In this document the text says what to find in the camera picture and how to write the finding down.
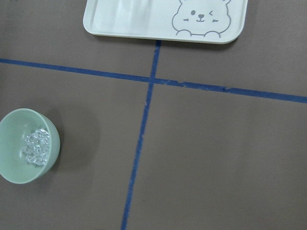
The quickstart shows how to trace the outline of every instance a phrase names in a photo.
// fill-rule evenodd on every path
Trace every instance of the white tray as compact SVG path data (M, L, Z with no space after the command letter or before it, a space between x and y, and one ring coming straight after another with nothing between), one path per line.
M225 44L242 32L248 0L88 0L94 35Z

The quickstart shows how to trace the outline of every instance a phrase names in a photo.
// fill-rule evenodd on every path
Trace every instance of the gray table surface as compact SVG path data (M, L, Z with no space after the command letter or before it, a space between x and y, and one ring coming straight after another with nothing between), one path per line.
M306 1L250 0L227 45L94 36L85 5L0 2L0 119L61 139L44 176L0 178L0 229L307 229Z

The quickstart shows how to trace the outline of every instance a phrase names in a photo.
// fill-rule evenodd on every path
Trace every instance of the vertical blue line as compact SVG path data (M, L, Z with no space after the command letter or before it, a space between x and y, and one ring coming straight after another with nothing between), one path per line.
M128 194L127 194L127 198L126 198L126 204L125 204L123 219L122 219L121 228L120 228L121 230L127 229L128 217L129 217L129 212L130 212L130 207L131 207L131 202L132 202L132 196L133 196L133 188L134 188L135 179L136 179L139 161L140 161L140 156L141 156L141 152L142 152L143 135L145 133L146 123L147 123L148 113L149 113L149 108L150 108L150 102L152 100L152 94L153 94L153 88L154 88L154 79L155 79L158 61L159 61L160 47L161 47L161 41L158 40L158 41L156 41L156 44L155 44L152 70L151 70L151 74L150 74L150 78L149 78L149 84L148 84L148 90L147 90L147 96L146 96L146 105L144 107L138 144L137 144L136 151L135 151L133 168L132 168L130 183L129 183L129 187L128 187Z

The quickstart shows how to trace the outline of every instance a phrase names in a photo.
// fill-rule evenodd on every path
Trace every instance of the bowl rim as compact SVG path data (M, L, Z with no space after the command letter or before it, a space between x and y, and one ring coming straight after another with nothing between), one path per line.
M37 117L39 117L44 125L46 126L46 129L49 133L49 136L50 136L50 139L49 139L49 151L48 151L48 155L47 155L47 161L46 161L46 164L41 166L41 170L32 178L28 179L28 180L25 180L25 181L14 181L14 180L11 180L9 178L7 178L5 175L3 175L3 171L1 170L0 174L1 176L3 176L7 181L9 182L12 182L14 184L26 184L26 183L29 183L33 180L35 180L36 178L40 177L42 172L45 170L45 168L47 167L48 165L48 161L50 159L50 153L51 153L51 147L52 147L52 138L51 138L51 133L50 133L50 128L49 128L49 125L47 124L47 122L45 121L44 117L42 114L40 114L39 112L33 110L33 109L28 109L28 108L20 108L20 109L15 109L11 112L9 112L7 115L5 115L5 117L0 121L0 128L1 128L1 124L4 122L4 120L8 119L8 117L10 117L12 114L15 114L15 113L18 113L18 112L21 112L21 111L28 111L28 112L31 112L33 114L35 114Z

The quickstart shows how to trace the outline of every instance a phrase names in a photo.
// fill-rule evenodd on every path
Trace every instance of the cartoon bear face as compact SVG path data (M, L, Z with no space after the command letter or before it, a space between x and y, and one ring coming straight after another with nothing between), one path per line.
M177 34L188 31L190 35L206 36L208 33L226 31L231 23L228 3L231 0L179 0L181 5L174 15L172 25Z

